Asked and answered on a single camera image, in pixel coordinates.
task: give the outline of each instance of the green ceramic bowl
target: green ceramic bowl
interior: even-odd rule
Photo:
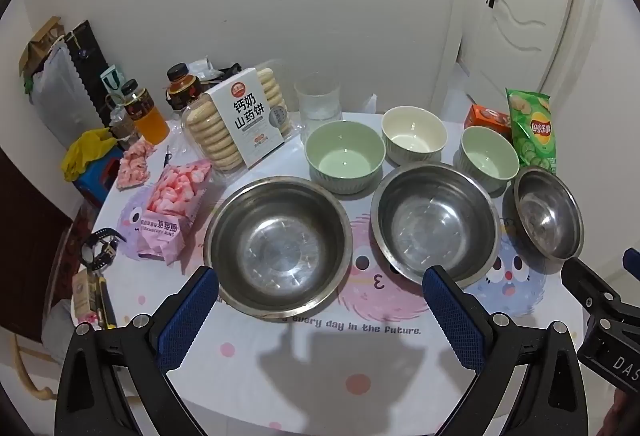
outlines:
[[[335,194],[355,194],[376,178],[385,143],[362,123],[332,121],[311,133],[305,154],[312,180]]]
[[[487,127],[465,129],[457,158],[456,168],[475,178],[490,194],[503,189],[520,169],[511,143]]]

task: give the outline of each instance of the orange juice bottle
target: orange juice bottle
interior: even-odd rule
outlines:
[[[158,145],[169,134],[169,126],[144,87],[138,87],[136,80],[129,80],[122,86],[125,109],[133,120],[138,132],[149,143]]]

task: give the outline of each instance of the table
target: table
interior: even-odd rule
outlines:
[[[345,113],[380,131],[382,116]],[[462,125],[446,123],[449,141],[442,161],[451,162]],[[162,170],[166,146],[149,160],[151,182]],[[385,161],[384,174],[393,167]],[[261,161],[226,189],[211,189],[180,262],[133,260],[127,245],[104,271],[118,326],[139,313],[153,313],[202,264],[208,213],[239,187],[258,178],[309,178],[297,137]],[[318,311],[287,320],[249,317],[218,302],[179,369],[169,378],[187,402],[263,427],[318,435],[418,435],[436,432],[474,373],[462,368],[428,310],[420,287],[392,272],[369,233],[373,189],[341,202],[353,228],[354,266],[343,289]],[[145,189],[115,188],[95,229],[110,226],[132,235]],[[502,210],[502,198],[496,200]],[[500,268],[469,286],[489,312],[503,311],[519,324],[546,328],[562,320],[577,346],[582,342],[582,308],[544,261],[524,260],[502,217]],[[496,416],[508,412],[519,383],[508,391]]]

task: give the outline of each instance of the bottle cap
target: bottle cap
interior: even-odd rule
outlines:
[[[121,88],[122,95],[127,96],[132,92],[134,92],[137,88],[138,88],[138,82],[136,82],[135,78],[132,78],[131,80],[127,80],[127,82],[125,82]]]
[[[187,64],[185,64],[184,62],[181,62],[180,64],[175,64],[174,67],[172,67],[166,72],[167,78],[169,78],[171,82],[175,82],[176,80],[179,80],[180,78],[182,78],[183,76],[186,76],[187,74],[189,74],[189,68],[187,67]]]

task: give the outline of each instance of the stainless steel bowl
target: stainless steel bowl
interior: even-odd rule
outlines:
[[[371,224],[388,261],[420,284],[425,270],[439,264],[468,286],[486,274],[500,246],[489,194],[440,163],[412,163],[384,178],[371,202]]]
[[[220,296],[243,313],[270,319],[318,306],[344,278],[352,252],[340,202],[292,177],[265,178],[233,193],[211,219],[204,242]]]
[[[524,232],[544,257],[564,262],[580,255],[582,215],[557,176],[539,167],[524,167],[513,182],[513,198]]]

